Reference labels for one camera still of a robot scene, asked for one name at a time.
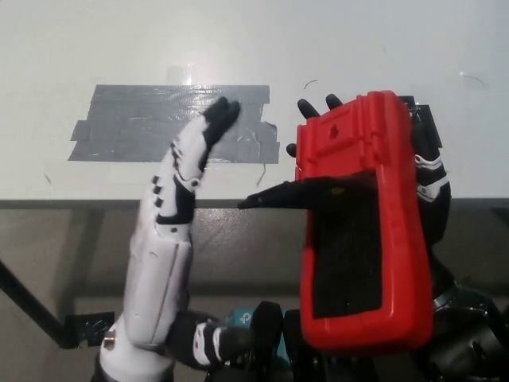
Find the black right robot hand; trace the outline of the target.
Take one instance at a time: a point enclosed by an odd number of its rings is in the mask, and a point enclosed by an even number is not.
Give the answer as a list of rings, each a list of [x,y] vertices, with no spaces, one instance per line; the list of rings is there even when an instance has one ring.
[[[451,299],[457,285],[452,272],[433,253],[442,240],[449,218],[451,188],[439,150],[441,141],[429,106],[418,106],[411,95],[402,97],[410,111],[411,140],[415,152],[418,208],[426,244],[435,306]],[[346,262],[369,271],[379,265],[380,234],[378,194],[364,177],[351,181],[340,195],[312,214],[311,243],[317,266]]]

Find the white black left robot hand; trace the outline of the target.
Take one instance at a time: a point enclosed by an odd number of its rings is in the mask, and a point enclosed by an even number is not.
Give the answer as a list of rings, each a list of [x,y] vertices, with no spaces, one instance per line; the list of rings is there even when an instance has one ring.
[[[252,346],[247,327],[188,307],[196,191],[240,112],[239,102],[218,98],[170,143],[140,201],[122,313],[100,346],[94,380],[171,381],[176,363],[208,371]]]

